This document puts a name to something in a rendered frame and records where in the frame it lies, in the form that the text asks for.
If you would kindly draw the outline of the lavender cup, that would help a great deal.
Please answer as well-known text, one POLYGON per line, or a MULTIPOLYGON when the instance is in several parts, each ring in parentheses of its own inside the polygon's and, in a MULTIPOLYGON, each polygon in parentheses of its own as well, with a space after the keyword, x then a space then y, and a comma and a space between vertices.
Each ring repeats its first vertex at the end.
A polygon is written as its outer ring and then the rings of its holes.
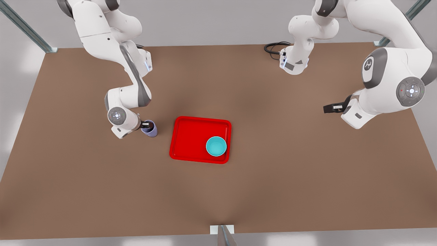
POLYGON ((154 123, 153 121, 151 121, 151 130, 148 130, 148 129, 141 129, 141 131, 142 131, 145 135, 147 135, 147 136, 149 136, 149 137, 156 137, 157 134, 158 134, 157 127, 156 127, 156 125, 155 125, 155 123, 154 123))

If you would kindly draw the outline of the teal bowl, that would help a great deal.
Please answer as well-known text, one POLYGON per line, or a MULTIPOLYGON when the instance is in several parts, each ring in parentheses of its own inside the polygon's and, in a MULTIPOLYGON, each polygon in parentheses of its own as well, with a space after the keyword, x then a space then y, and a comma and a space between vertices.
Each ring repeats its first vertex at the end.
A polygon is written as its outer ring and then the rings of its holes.
POLYGON ((221 156, 225 154, 227 150, 227 143, 225 139, 219 136, 213 136, 206 142, 206 151, 211 156, 221 156))

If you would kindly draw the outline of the red tray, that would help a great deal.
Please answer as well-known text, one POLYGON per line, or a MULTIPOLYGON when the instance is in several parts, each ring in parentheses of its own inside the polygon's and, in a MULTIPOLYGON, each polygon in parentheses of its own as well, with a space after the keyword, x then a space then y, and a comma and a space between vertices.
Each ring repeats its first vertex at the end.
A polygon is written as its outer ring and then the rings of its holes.
POLYGON ((174 160, 225 164, 230 156, 231 122, 180 116, 175 120, 169 156, 174 160), (212 137, 220 137, 225 143, 221 155, 207 151, 207 142, 212 137))

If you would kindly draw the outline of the silver frame post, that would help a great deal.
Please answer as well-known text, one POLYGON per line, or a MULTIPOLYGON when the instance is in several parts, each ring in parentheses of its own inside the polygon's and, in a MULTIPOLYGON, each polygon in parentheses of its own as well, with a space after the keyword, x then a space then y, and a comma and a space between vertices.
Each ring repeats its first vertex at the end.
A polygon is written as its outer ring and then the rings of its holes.
POLYGON ((210 234, 217 235, 217 246, 237 246, 234 225, 211 225, 210 234))
POLYGON ((376 26, 371 32, 391 40, 396 48, 429 48, 414 25, 391 0, 376 0, 376 26))
POLYGON ((16 25, 28 38, 30 38, 45 53, 57 53, 57 47, 51 47, 28 23, 14 11, 4 0, 0 0, 2 12, 14 25, 16 25))

